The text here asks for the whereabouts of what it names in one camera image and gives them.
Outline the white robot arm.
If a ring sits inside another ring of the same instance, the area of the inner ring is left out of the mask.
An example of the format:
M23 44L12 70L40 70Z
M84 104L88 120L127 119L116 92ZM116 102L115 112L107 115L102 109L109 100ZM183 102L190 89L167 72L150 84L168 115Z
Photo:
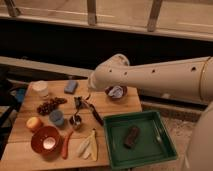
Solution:
M206 103L208 107L192 133L181 171L213 171L213 57L131 66L126 56L116 54L90 74L88 88L104 91L116 85Z

